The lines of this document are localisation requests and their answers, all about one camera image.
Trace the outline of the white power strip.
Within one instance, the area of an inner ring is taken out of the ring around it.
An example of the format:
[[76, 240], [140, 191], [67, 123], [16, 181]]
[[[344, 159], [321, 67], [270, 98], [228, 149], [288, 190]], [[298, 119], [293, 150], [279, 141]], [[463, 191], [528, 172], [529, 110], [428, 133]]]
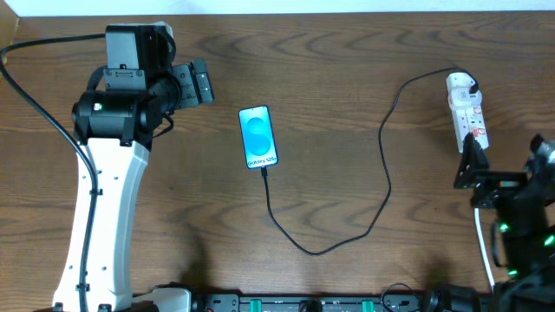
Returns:
[[[479, 90], [479, 83], [469, 73], [465, 71], [454, 72], [446, 79], [447, 95], [451, 88], [470, 88], [470, 93], [474, 94]], [[455, 137], [460, 153], [463, 150], [463, 140], [468, 133], [481, 144], [482, 149], [489, 147], [489, 141], [486, 133], [486, 124], [482, 107], [471, 107], [469, 109], [457, 110], [452, 112]]]

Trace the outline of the blue Galaxy smartphone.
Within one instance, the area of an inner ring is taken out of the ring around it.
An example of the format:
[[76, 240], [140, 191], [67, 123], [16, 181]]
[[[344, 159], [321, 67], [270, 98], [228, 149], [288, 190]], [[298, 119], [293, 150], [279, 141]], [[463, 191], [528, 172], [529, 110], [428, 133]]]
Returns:
[[270, 110], [266, 105], [238, 111], [246, 166], [258, 169], [278, 163]]

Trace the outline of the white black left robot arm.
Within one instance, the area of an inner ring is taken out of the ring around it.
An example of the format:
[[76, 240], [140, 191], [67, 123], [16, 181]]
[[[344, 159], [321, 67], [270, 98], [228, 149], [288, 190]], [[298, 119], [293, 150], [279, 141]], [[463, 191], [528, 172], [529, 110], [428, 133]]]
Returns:
[[69, 253], [55, 311], [201, 311], [204, 297], [179, 283], [132, 291], [135, 205], [153, 140], [173, 114], [213, 101], [206, 63], [175, 64], [164, 22], [106, 27], [108, 61], [72, 109], [79, 183]]

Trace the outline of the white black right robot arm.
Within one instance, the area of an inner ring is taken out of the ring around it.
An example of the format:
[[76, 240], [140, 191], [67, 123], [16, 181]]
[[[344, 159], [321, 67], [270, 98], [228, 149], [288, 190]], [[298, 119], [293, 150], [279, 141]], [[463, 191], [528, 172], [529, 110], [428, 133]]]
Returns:
[[509, 279], [490, 298], [472, 288], [446, 285], [426, 292], [423, 311], [552, 311], [554, 228], [546, 208], [554, 203], [554, 143], [536, 135], [523, 172], [492, 172], [480, 143], [463, 140], [456, 189], [473, 189], [475, 208], [493, 209], [492, 234], [500, 235]]

